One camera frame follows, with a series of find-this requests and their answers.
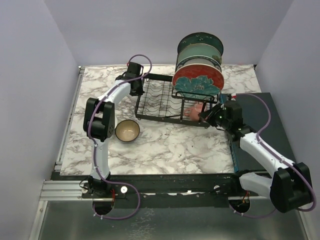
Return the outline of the plain pink mug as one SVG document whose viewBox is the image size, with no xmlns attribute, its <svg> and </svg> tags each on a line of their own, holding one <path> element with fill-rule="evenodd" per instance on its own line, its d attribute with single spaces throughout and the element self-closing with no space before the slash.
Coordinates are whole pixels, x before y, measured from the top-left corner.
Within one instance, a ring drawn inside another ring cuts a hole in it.
<svg viewBox="0 0 320 240">
<path fill-rule="evenodd" d="M 200 120 L 199 113 L 206 110 L 206 104 L 197 102 L 192 107 L 184 110 L 183 115 L 189 117 L 191 121 L 198 122 Z"/>
</svg>

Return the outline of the black wire dish rack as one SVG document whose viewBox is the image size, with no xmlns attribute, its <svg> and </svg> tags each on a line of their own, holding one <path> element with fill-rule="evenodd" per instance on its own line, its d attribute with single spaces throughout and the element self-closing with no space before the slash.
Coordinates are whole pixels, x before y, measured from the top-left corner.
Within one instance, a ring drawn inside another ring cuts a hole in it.
<svg viewBox="0 0 320 240">
<path fill-rule="evenodd" d="M 180 124 L 208 128 L 203 121 L 192 121 L 184 113 L 196 103 L 203 103 L 207 110 L 220 102 L 221 94 L 208 95 L 206 99 L 184 97 L 172 85 L 169 75 L 150 73 L 142 81 L 144 93 L 138 96 L 135 104 L 135 117 L 139 120 Z"/>
</svg>

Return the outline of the red plate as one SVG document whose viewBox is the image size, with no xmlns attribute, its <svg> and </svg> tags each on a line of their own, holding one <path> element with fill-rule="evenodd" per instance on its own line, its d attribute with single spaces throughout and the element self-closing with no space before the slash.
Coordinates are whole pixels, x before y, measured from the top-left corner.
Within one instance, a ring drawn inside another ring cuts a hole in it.
<svg viewBox="0 0 320 240">
<path fill-rule="evenodd" d="M 221 92 L 225 84 L 223 74 L 207 64 L 182 66 L 173 75 L 172 85 L 185 98 L 207 99 Z"/>
</svg>

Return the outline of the white plate lettered rim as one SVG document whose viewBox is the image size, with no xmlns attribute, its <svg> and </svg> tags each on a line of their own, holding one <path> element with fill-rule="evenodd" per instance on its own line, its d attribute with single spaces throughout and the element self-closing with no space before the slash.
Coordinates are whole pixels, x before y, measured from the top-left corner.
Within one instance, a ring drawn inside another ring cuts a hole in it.
<svg viewBox="0 0 320 240">
<path fill-rule="evenodd" d="M 217 60 L 208 56 L 203 56 L 203 55 L 189 56 L 182 59 L 180 62 L 176 64 L 175 71 L 179 70 L 184 66 L 192 65 L 192 64 L 212 66 L 215 69 L 222 72 L 221 64 Z"/>
</svg>

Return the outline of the light blue floral plate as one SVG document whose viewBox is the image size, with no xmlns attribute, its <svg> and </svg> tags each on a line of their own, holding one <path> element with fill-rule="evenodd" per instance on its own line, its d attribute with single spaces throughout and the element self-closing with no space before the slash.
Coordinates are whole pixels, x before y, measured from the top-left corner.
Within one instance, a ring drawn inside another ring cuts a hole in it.
<svg viewBox="0 0 320 240">
<path fill-rule="evenodd" d="M 193 56 L 205 56 L 216 60 L 219 64 L 222 64 L 222 54 L 214 46 L 197 43 L 191 44 L 185 47 L 177 56 L 177 62 L 181 62 L 183 59 Z"/>
</svg>

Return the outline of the blue ceramic plate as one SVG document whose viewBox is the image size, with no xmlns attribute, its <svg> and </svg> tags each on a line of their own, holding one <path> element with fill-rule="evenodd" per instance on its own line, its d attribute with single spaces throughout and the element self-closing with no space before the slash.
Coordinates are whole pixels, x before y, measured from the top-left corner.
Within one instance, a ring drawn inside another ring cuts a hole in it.
<svg viewBox="0 0 320 240">
<path fill-rule="evenodd" d="M 207 44 L 215 47 L 221 55 L 224 52 L 224 45 L 222 41 L 215 35 L 207 32 L 195 32 L 185 36 L 177 46 L 177 53 L 179 54 L 184 48 L 194 44 Z"/>
</svg>

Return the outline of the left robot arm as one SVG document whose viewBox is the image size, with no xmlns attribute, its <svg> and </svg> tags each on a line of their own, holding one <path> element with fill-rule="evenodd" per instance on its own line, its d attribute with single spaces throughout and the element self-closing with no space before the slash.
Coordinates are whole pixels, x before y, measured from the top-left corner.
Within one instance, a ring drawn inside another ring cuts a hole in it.
<svg viewBox="0 0 320 240">
<path fill-rule="evenodd" d="M 143 92 L 143 66 L 129 62 L 127 71 L 119 75 L 114 84 L 98 98 L 90 97 L 85 105 L 83 130 L 92 141 L 92 167 L 88 183 L 83 186 L 87 194 L 107 197 L 111 190 L 109 167 L 109 141 L 118 120 L 115 108 L 127 96 Z"/>
</svg>

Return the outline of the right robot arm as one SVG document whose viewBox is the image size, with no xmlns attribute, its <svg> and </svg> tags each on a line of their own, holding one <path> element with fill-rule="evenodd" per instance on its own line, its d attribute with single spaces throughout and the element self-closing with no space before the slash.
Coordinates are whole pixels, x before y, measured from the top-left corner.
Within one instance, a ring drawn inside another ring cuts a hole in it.
<svg viewBox="0 0 320 240">
<path fill-rule="evenodd" d="M 222 128 L 228 139 L 237 142 L 239 148 L 251 155 L 270 176 L 243 171 L 230 183 L 230 191 L 234 195 L 254 192 L 268 198 L 281 213 L 291 210 L 304 212 L 304 206 L 308 204 L 311 204 L 309 211 L 316 207 L 317 198 L 308 166 L 281 155 L 260 137 L 259 131 L 244 124 L 242 108 L 237 101 L 219 103 L 198 116 L 210 126 Z"/>
</svg>

